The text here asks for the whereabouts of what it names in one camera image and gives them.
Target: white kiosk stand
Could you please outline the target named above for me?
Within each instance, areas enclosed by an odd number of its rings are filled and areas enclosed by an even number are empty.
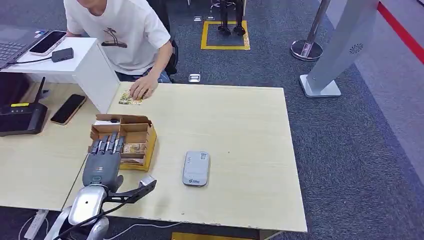
[[[334,81],[368,46],[373,34],[379,0],[348,0],[321,58],[309,74],[300,76],[308,98],[338,97]]]

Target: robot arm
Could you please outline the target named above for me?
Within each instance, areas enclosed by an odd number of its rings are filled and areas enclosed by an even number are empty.
[[[105,136],[101,141],[94,141],[82,173],[84,187],[78,191],[72,206],[60,213],[44,240],[64,240],[72,231],[87,235],[88,240],[103,240],[109,228],[109,220],[104,215],[125,204],[136,203],[155,189],[157,181],[146,176],[138,188],[117,193],[124,181],[124,177],[118,175],[124,137],[117,139],[117,135],[114,132],[110,139]],[[103,204],[107,202],[121,204],[103,211]]]

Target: black router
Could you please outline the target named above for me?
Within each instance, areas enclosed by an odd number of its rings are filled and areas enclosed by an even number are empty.
[[[33,103],[14,103],[0,108],[0,137],[42,131],[47,107],[39,103],[39,99],[45,80],[43,77]]]

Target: cardboard box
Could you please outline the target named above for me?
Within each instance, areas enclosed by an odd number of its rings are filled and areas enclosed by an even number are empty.
[[[139,162],[122,162],[119,169],[149,171],[153,150],[155,149],[156,131],[152,121],[146,116],[97,114],[96,120],[110,121],[116,119],[119,124],[91,125],[90,138],[93,142],[104,136],[117,132],[118,137],[124,136],[124,144],[142,144],[141,153],[122,153],[121,159],[142,159]]]

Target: small box compartment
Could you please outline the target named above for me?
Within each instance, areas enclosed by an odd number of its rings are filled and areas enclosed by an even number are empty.
[[[146,116],[98,114],[96,120],[118,120],[119,124],[92,125],[90,138],[93,142],[112,133],[124,136],[120,169],[148,171],[156,142],[156,131]]]

